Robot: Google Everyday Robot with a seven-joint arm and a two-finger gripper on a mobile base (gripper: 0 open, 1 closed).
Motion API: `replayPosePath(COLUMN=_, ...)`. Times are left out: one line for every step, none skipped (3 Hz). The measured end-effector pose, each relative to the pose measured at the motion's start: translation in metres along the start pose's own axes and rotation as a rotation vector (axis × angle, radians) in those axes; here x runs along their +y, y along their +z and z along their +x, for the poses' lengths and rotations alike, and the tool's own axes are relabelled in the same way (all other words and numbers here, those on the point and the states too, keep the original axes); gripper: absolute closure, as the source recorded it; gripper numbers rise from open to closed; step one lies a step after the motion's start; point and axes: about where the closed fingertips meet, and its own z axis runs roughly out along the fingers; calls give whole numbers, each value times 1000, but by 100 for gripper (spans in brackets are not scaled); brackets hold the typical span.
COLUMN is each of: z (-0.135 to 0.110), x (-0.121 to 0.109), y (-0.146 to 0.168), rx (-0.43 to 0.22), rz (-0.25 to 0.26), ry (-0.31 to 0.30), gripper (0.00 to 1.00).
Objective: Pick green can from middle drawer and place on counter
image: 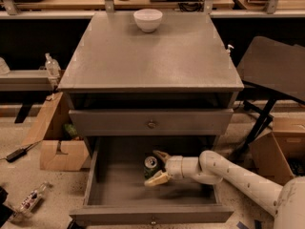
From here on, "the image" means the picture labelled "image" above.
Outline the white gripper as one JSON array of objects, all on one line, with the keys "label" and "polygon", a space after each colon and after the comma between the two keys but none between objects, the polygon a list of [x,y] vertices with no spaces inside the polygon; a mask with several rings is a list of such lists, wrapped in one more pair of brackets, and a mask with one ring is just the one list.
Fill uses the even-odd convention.
[{"label": "white gripper", "polygon": [[201,172],[199,159],[189,156],[170,156],[166,152],[153,150],[152,153],[165,164],[166,172],[158,171],[144,182],[147,187],[167,183],[171,178],[182,179],[194,177]]}]

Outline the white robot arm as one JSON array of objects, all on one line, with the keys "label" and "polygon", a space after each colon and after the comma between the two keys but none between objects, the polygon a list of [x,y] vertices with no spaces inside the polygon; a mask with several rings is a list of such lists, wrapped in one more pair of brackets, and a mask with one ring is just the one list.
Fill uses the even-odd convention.
[{"label": "white robot arm", "polygon": [[196,157],[170,156],[157,150],[153,154],[163,161],[165,171],[159,170],[146,180],[148,187],[187,177],[209,185],[225,179],[273,216],[274,229],[305,229],[305,177],[279,185],[214,151],[204,151]]}]

